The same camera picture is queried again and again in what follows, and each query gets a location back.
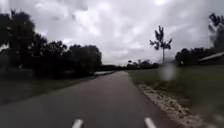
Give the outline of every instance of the dashed white line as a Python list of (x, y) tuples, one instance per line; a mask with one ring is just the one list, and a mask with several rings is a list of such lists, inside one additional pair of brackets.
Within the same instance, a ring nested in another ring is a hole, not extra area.
[(76, 119), (72, 128), (81, 128), (83, 124), (83, 121), (81, 119)]
[(145, 124), (147, 128), (156, 128), (156, 125), (153, 123), (153, 121), (149, 117), (145, 118)]

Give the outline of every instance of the gray cloud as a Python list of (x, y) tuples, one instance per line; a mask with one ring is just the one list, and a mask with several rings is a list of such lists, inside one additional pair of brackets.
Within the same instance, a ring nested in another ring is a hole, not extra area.
[(168, 56), (183, 47), (210, 47), (208, 15), (223, 11), (222, 0), (0, 0), (0, 5), (29, 13), (36, 31), (49, 40), (97, 45), (105, 64), (160, 60), (161, 52), (148, 45), (158, 25), (174, 39)]

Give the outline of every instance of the grass verge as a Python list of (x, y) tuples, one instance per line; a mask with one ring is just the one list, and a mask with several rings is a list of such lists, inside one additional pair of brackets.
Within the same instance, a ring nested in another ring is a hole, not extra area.
[(163, 81), (158, 70), (128, 71), (135, 84), (146, 84), (164, 91), (192, 113), (215, 124), (224, 122), (224, 67), (180, 68), (175, 79)]
[(72, 86), (97, 76), (76, 79), (0, 79), (0, 105)]

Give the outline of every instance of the cloud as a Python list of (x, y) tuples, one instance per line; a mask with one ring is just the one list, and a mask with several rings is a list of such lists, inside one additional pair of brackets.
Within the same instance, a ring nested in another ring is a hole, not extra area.
[(222, 0), (1, 0), (0, 5), (32, 15), (36, 31), (68, 45), (97, 45), (105, 64), (129, 59), (158, 61), (149, 46), (158, 25), (173, 38), (174, 56), (182, 48), (210, 47), (208, 15), (223, 11)]

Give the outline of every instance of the asphalt road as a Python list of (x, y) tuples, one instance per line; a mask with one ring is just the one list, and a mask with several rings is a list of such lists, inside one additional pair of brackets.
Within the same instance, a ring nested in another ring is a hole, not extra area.
[(131, 82), (126, 72), (0, 107), (0, 128), (145, 128), (150, 117), (157, 128), (177, 128)]

